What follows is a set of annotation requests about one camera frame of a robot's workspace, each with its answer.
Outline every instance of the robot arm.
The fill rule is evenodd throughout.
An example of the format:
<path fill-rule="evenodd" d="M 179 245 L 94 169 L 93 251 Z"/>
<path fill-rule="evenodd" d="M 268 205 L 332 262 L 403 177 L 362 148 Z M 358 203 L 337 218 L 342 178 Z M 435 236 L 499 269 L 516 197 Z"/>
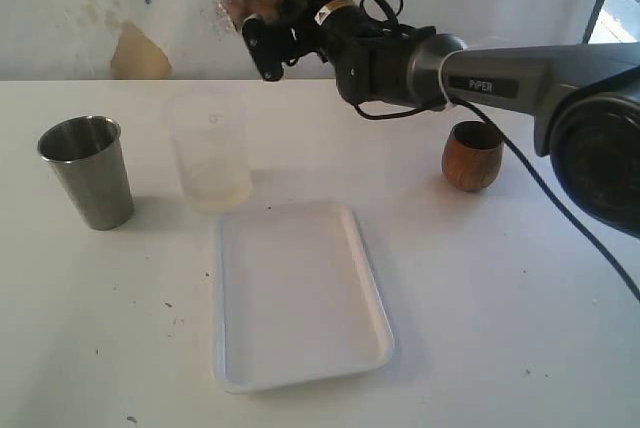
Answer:
<path fill-rule="evenodd" d="M 573 201 L 600 221 L 640 237 L 640 43 L 468 51 L 435 28 L 369 17 L 352 0 L 282 0 L 276 22 L 240 29 L 265 81 L 308 53 L 330 62 L 342 98 L 369 119 L 441 110 L 453 99 L 534 118 L 534 145 L 550 155 Z M 382 101 L 411 109 L 371 117 Z"/>

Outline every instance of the white plastic tray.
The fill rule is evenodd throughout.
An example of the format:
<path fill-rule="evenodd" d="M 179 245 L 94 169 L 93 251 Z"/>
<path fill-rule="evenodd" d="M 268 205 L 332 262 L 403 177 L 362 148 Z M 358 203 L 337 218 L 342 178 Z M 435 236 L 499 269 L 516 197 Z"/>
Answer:
<path fill-rule="evenodd" d="M 246 393 L 378 368 L 393 335 L 351 211 L 331 202 L 222 220 L 214 372 Z"/>

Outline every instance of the white table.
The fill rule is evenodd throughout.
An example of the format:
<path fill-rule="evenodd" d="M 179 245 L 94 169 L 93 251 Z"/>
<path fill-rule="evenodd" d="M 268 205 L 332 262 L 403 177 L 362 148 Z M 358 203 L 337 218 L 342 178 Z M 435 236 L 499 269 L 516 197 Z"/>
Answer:
<path fill-rule="evenodd" d="M 196 86 L 249 105 L 250 205 L 354 208 L 389 365 L 250 396 L 216 384 L 212 220 L 182 203 L 159 116 Z M 510 153 L 482 194 L 446 184 L 463 108 L 367 122 L 332 81 L 2 83 L 0 106 L 0 426 L 637 426 L 637 303 Z M 36 154 L 80 114 L 122 125 L 137 212 L 120 229 L 87 229 Z M 490 114 L 533 157 L 532 121 Z M 640 243 L 581 218 L 640 280 Z"/>

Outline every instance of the wooden cup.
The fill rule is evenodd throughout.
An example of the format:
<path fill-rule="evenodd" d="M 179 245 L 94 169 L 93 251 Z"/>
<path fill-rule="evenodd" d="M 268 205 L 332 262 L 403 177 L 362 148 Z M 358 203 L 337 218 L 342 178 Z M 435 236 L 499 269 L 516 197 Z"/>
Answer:
<path fill-rule="evenodd" d="M 463 121 L 451 130 L 442 154 L 442 172 L 462 191 L 483 190 L 495 181 L 502 164 L 500 135 L 482 121 Z"/>

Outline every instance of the clear plastic cup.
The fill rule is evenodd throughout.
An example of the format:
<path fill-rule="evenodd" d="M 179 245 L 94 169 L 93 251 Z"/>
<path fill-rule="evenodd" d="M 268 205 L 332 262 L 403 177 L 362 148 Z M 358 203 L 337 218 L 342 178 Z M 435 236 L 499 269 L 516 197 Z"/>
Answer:
<path fill-rule="evenodd" d="M 197 211 L 229 211 L 253 191 L 244 111 L 222 90 L 184 93 L 166 106 L 182 191 Z"/>

